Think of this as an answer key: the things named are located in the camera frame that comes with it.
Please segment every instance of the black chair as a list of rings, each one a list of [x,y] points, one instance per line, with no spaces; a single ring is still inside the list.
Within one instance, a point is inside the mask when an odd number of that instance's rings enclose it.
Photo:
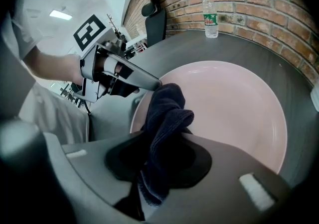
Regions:
[[[148,47],[165,39],[166,11],[160,6],[160,0],[151,0],[142,8],[145,20],[146,33],[148,35]]]

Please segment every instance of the gray table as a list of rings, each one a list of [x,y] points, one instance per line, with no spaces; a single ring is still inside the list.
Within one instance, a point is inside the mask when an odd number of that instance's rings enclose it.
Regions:
[[[274,91],[285,113],[288,146],[280,175],[291,186],[308,174],[319,143],[319,114],[311,99],[311,86],[292,65],[280,56],[253,42],[219,34],[205,37],[203,31],[188,30],[170,37],[130,61],[161,77],[188,63],[219,60],[240,65],[262,78]],[[92,105],[91,136],[103,140],[130,131],[135,109],[144,90],[127,98],[104,96]]]

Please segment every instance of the dark towel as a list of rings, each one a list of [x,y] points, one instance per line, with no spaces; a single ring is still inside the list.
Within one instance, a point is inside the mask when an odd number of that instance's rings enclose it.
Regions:
[[[168,195],[169,172],[165,149],[194,120],[194,113],[184,110],[185,98],[177,84],[166,84],[152,96],[142,128],[151,142],[149,156],[138,176],[138,186],[146,202],[157,207]]]

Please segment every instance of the water bottle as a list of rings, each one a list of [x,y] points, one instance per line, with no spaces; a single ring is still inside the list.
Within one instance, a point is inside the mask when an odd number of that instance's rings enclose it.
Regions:
[[[136,24],[136,30],[138,31],[139,35],[144,35],[144,32],[140,30],[140,26]]]
[[[216,38],[218,36],[216,5],[210,0],[202,0],[202,3],[206,37]]]

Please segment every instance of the cable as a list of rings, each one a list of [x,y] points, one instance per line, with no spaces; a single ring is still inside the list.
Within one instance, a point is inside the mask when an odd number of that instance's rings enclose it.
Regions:
[[[90,110],[89,110],[89,108],[88,108],[88,105],[86,104],[86,101],[85,101],[85,100],[81,100],[81,101],[84,101],[85,109],[86,109],[86,111],[88,112],[88,114],[90,114],[91,112],[90,112]]]
[[[85,100],[84,100],[84,106],[85,106],[86,110],[88,111],[88,114],[90,114],[91,112],[90,112],[90,110],[89,110],[89,108],[88,108],[88,105],[86,104],[86,101],[85,101]]]

